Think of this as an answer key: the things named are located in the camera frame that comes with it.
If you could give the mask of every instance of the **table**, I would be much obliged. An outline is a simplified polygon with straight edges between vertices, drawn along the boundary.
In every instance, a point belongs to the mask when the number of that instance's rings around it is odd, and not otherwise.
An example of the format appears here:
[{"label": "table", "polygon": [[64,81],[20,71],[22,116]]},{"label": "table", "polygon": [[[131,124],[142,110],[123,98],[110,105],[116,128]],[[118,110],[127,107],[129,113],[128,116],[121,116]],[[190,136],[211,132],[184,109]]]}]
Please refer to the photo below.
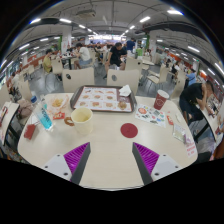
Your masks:
[{"label": "table", "polygon": [[194,136],[194,140],[197,142],[198,141],[198,138],[206,131],[206,129],[210,126],[211,130],[212,130],[212,133],[213,133],[213,136],[214,136],[214,139],[215,141],[217,140],[217,135],[215,133],[215,131],[217,130],[218,128],[218,119],[217,119],[217,116],[215,116],[214,118],[212,116],[209,116],[208,115],[208,111],[207,109],[205,108],[204,110],[201,110],[202,114],[204,115],[204,118],[206,119],[207,121],[207,124],[201,129],[201,131],[196,135]]},{"label": "table", "polygon": [[68,60],[68,64],[69,64],[69,69],[72,70],[72,64],[71,64],[71,59],[72,58],[77,58],[76,56],[71,56],[71,57],[64,57],[64,58],[61,58],[61,60]]},{"label": "table", "polygon": [[[45,97],[48,103],[55,94]],[[153,106],[155,98],[136,97],[139,104]],[[175,114],[182,118],[180,125],[186,129],[193,139],[191,132],[176,105],[167,101],[163,107],[175,123],[179,123]],[[70,116],[70,104],[63,109],[65,116]],[[80,185],[97,189],[127,189],[143,186],[143,181],[132,153],[133,142],[139,143],[157,152],[171,156],[180,166],[187,167],[197,159],[197,153],[188,158],[184,144],[173,138],[173,126],[166,120],[166,128],[135,118],[133,113],[93,112],[94,130],[89,135],[79,134],[75,127],[64,124],[63,120],[56,120],[53,132],[46,132],[39,124],[31,140],[25,139],[24,131],[18,144],[19,154],[34,166],[42,167],[55,154],[65,154],[72,149],[90,142],[91,153],[80,181]],[[138,128],[138,135],[133,139],[125,138],[120,128],[124,123],[133,123]]]},{"label": "table", "polygon": [[6,135],[7,135],[7,131],[8,129],[12,132],[12,134],[19,140],[19,135],[17,134],[17,132],[12,128],[11,126],[11,121],[14,118],[15,114],[17,113],[18,109],[19,109],[19,104],[18,103],[11,103],[11,102],[6,102],[4,104],[4,106],[8,107],[8,113],[5,114],[5,117],[3,119],[2,122],[2,127],[0,127],[0,130],[2,131],[2,134],[4,136],[4,139],[2,141],[2,144],[5,146],[5,143],[9,145],[9,143],[7,142],[7,140],[5,139]]}]

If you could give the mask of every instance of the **paper cup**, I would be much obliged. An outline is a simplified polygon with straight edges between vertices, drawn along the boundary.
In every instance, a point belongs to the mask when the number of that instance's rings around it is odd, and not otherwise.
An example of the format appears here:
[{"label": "paper cup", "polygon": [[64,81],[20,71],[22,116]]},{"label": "paper cup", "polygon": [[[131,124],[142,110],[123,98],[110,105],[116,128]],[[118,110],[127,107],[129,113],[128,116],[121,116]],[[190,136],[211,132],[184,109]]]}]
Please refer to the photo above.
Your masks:
[{"label": "paper cup", "polygon": [[88,108],[77,108],[71,114],[71,119],[75,124],[76,130],[80,134],[89,134],[93,130],[93,112]]},{"label": "paper cup", "polygon": [[169,95],[163,90],[158,90],[156,100],[154,103],[154,108],[157,110],[161,110],[166,100],[169,98]]}]

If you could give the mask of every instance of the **bag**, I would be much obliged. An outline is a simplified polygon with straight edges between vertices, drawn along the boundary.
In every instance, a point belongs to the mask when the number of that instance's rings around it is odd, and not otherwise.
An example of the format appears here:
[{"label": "bag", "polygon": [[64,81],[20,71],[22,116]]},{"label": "bag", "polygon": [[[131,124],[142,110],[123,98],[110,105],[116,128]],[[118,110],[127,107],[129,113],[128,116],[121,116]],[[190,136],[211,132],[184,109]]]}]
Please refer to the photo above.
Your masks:
[{"label": "bag", "polygon": [[32,104],[28,100],[19,100],[18,119],[29,117],[32,114]]}]

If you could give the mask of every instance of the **napkin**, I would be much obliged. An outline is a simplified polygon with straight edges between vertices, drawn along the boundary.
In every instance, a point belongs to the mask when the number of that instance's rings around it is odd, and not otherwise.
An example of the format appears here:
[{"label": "napkin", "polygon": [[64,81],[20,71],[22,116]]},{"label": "napkin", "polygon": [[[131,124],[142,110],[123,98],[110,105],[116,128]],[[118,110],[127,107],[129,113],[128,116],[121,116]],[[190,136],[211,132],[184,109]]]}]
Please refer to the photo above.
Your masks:
[{"label": "napkin", "polygon": [[120,96],[129,96],[131,93],[131,89],[129,85],[126,85],[126,86],[123,86],[123,88],[121,88],[119,92],[120,92]]}]

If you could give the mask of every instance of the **plastic bottle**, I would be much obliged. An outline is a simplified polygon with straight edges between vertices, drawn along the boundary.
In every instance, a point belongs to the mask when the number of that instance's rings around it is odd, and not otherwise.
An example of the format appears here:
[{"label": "plastic bottle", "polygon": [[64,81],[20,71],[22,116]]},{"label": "plastic bottle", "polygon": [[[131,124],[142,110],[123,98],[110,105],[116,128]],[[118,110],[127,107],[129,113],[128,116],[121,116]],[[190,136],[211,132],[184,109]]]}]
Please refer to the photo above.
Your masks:
[{"label": "plastic bottle", "polygon": [[32,110],[36,117],[39,119],[40,123],[44,126],[46,130],[50,130],[53,127],[52,121],[47,115],[47,112],[42,107],[40,103],[37,102],[36,96],[31,98]]}]

